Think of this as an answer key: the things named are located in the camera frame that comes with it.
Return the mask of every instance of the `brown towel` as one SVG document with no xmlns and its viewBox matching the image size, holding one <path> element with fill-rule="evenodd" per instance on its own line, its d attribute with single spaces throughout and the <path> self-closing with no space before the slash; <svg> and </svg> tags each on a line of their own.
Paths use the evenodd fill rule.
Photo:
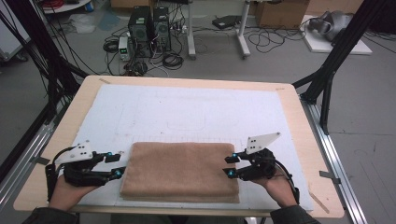
<svg viewBox="0 0 396 224">
<path fill-rule="evenodd" d="M 134 143 L 120 194 L 125 200 L 239 203 L 236 179 L 222 168 L 234 153 L 224 143 Z"/>
</svg>

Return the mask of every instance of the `sleeve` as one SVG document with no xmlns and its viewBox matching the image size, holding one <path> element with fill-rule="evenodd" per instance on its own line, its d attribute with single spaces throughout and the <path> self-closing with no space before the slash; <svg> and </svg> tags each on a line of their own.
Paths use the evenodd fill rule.
<svg viewBox="0 0 396 224">
<path fill-rule="evenodd" d="M 275 210 L 271 212 L 271 218 L 274 224 L 320 224 L 317 220 L 309 216 L 299 205 Z"/>
<path fill-rule="evenodd" d="M 77 217 L 62 210 L 36 208 L 22 224 L 75 224 Z"/>
</svg>

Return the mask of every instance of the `floor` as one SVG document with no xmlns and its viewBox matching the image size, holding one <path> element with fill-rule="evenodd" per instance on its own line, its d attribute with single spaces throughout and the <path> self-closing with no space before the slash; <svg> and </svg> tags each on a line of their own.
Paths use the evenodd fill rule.
<svg viewBox="0 0 396 224">
<path fill-rule="evenodd" d="M 86 12 L 77 9 L 73 13 Z M 93 33 L 70 33 L 66 37 L 69 45 L 91 70 L 108 73 L 106 53 L 102 49 L 105 38 L 125 27 L 128 21 L 116 17 L 106 2 L 102 2 L 90 15 L 95 18 L 96 29 Z M 60 19 L 64 21 L 69 16 L 63 13 Z M 214 28 L 211 25 L 213 19 L 194 19 L 194 24 Z M 254 19 L 249 18 L 248 24 L 254 25 Z M 246 37 L 255 30 L 247 28 Z M 370 38 L 396 50 L 394 41 Z M 185 37 L 180 40 L 183 45 L 180 55 L 184 58 L 182 67 L 178 70 L 154 68 L 145 77 L 292 83 L 318 70 L 328 56 L 327 53 L 311 53 L 303 40 L 286 40 L 282 46 L 267 53 L 259 50 L 268 48 L 256 49 L 253 43 L 247 42 L 251 56 L 243 60 L 234 32 L 205 31 L 195 33 L 197 59 L 194 61 L 187 56 Z M 332 87 L 329 131 L 368 223 L 396 223 L 396 180 L 393 173 L 396 168 L 396 57 L 395 52 L 366 38 L 362 40 L 373 54 L 350 55 L 338 70 Z M 175 48 L 180 48 L 180 45 L 176 43 Z M 79 64 L 83 70 L 91 72 L 82 63 Z M 123 62 L 118 55 L 109 67 L 113 74 L 122 72 Z M 43 82 L 31 60 L 26 63 L 12 60 L 1 65 L 0 162 L 15 147 L 46 101 Z M 2 223 L 21 223 L 29 215 L 12 208 L 17 194 L 18 188 L 0 212 Z M 110 223 L 110 220 L 110 215 L 84 214 L 81 223 Z M 349 223 L 348 217 L 320 221 Z"/>
</svg>

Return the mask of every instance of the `wooden table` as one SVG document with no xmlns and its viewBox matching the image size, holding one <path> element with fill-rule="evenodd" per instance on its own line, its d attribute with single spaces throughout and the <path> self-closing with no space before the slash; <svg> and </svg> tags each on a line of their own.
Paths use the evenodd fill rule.
<svg viewBox="0 0 396 224">
<path fill-rule="evenodd" d="M 56 153 L 70 147 L 76 138 L 78 128 L 92 106 L 92 102 L 102 85 L 122 84 L 160 87 L 213 88 L 229 90 L 276 91 L 279 95 L 288 122 L 293 143 L 296 148 L 309 194 L 312 197 L 313 217 L 342 217 L 343 206 L 329 178 L 319 176 L 319 171 L 327 172 L 318 143 L 311 130 L 297 92 L 290 84 L 260 83 L 220 80 L 176 79 L 155 77 L 106 77 L 89 76 L 81 85 L 75 99 L 67 109 L 61 123 L 42 153 L 43 158 L 52 159 Z M 37 164 L 23 186 L 14 203 L 16 210 L 32 211 L 36 207 L 47 206 L 47 184 L 45 166 Z M 126 214 L 163 214 L 196 216 L 238 216 L 269 217 L 268 212 L 260 210 L 222 210 L 222 209 L 179 209 L 122 206 L 78 205 L 75 212 L 126 213 Z"/>
</svg>

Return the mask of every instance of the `human hand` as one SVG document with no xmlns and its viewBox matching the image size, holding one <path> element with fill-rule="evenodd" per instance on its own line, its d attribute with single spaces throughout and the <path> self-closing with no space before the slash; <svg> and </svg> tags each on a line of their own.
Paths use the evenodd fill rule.
<svg viewBox="0 0 396 224">
<path fill-rule="evenodd" d="M 82 197 L 97 188 L 96 186 L 75 187 L 66 183 L 64 176 L 61 175 L 56 182 L 49 207 L 68 211 L 76 205 Z"/>
<path fill-rule="evenodd" d="M 281 208 L 297 205 L 288 179 L 278 170 L 271 179 L 264 177 L 251 182 L 263 186 Z"/>
</svg>

